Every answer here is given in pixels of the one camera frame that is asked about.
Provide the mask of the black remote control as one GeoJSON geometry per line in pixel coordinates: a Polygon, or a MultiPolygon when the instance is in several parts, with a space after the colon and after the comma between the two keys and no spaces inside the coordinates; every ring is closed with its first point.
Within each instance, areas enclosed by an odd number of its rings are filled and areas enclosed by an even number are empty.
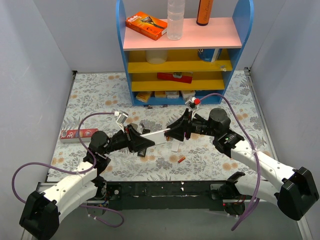
{"type": "Polygon", "coordinates": [[[137,155],[138,155],[139,157],[143,157],[143,158],[144,158],[144,157],[146,156],[146,152],[147,152],[147,149],[145,148],[145,149],[139,151],[139,152],[137,153],[137,155]]]}

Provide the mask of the white battery cover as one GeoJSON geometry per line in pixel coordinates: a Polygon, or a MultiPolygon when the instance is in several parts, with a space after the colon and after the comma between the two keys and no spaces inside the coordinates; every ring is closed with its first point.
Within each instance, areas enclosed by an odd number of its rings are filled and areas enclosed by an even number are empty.
{"type": "Polygon", "coordinates": [[[178,142],[173,142],[171,145],[172,152],[178,152],[180,144],[178,142]]]}

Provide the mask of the white remote control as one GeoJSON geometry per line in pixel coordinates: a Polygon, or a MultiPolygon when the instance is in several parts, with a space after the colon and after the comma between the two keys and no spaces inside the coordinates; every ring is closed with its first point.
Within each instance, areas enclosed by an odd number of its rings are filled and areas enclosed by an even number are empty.
{"type": "Polygon", "coordinates": [[[169,130],[169,128],[145,133],[145,134],[142,134],[141,136],[150,141],[153,141],[155,145],[161,145],[161,144],[165,144],[173,141],[172,138],[171,138],[171,141],[166,140],[165,131],[167,130],[169,130]]]}

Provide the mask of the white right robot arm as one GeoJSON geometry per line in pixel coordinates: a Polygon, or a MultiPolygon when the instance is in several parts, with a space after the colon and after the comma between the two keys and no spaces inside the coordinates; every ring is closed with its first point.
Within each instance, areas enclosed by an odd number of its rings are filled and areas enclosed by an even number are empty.
{"type": "Polygon", "coordinates": [[[212,144],[220,153],[250,167],[273,186],[265,196],[257,194],[258,198],[274,201],[287,217],[300,220],[320,198],[311,171],[305,167],[296,169],[261,151],[254,151],[247,140],[231,130],[230,123],[226,111],[221,108],[212,109],[208,119],[186,109],[168,126],[165,136],[181,142],[189,139],[192,133],[213,137],[212,144]]]}

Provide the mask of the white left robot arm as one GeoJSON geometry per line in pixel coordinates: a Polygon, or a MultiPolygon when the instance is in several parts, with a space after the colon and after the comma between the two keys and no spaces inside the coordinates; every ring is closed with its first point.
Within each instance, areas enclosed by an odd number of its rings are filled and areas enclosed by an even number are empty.
{"type": "Polygon", "coordinates": [[[140,134],[132,125],[113,137],[103,131],[95,132],[83,161],[75,174],[64,177],[43,192],[32,192],[24,205],[19,225],[39,240],[49,240],[60,222],[84,201],[101,200],[107,195],[107,183],[100,175],[110,163],[109,153],[128,148],[139,152],[157,142],[156,133],[140,134]]]}

